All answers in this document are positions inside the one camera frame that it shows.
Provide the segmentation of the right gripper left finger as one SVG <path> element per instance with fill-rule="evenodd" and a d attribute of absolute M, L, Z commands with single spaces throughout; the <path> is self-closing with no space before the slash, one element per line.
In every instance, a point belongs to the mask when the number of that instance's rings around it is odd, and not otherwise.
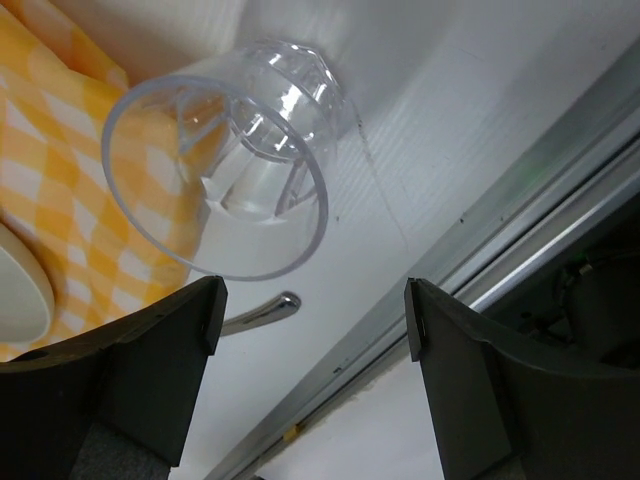
<path fill-rule="evenodd" d="M 180 463 L 224 281 L 201 278 L 119 320 L 1 366 L 5 479 L 165 479 Z"/>

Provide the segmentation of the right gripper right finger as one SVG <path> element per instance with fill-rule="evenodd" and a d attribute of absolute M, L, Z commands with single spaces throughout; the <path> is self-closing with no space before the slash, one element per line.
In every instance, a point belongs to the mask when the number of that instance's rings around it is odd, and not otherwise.
<path fill-rule="evenodd" d="M 404 294 L 446 478 L 638 477 L 636 371 L 527 338 L 424 279 Z"/>

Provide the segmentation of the cream round plate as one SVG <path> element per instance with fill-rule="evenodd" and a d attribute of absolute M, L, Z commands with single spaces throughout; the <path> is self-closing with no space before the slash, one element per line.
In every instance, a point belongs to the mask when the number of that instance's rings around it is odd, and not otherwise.
<path fill-rule="evenodd" d="M 55 310 L 51 283 L 32 252 L 1 225 L 1 342 L 32 343 L 49 331 Z"/>

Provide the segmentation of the silver table knife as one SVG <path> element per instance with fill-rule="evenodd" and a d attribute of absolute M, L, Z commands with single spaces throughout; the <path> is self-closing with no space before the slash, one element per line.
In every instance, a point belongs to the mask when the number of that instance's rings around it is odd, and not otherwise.
<path fill-rule="evenodd" d="M 221 329 L 221 336 L 235 335 L 279 322 L 295 315 L 301 305 L 301 299 L 295 293 L 281 292 L 252 310 L 226 319 Z"/>

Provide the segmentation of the clear plastic cup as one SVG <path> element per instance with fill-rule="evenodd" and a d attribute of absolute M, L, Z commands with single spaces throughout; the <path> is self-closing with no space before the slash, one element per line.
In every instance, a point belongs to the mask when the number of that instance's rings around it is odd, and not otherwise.
<path fill-rule="evenodd" d="M 316 49 L 258 41 L 123 95 L 102 131 L 107 184 L 130 224 L 188 268 L 277 278 L 324 238 L 343 110 Z"/>

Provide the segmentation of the yellow white checkered cloth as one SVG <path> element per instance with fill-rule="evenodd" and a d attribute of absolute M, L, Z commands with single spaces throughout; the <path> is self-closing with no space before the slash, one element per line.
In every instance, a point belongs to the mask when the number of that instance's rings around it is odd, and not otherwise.
<path fill-rule="evenodd" d="M 184 265 L 127 220 L 106 183 L 100 134 L 125 71 L 48 1 L 1 5 L 1 221 L 51 282 L 43 345 L 181 288 Z"/>

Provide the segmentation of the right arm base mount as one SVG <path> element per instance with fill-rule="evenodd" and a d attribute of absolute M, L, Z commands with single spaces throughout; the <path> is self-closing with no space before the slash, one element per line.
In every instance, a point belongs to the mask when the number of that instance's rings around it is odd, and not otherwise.
<path fill-rule="evenodd" d="M 639 198 L 572 242 L 484 314 L 527 338 L 639 369 Z"/>

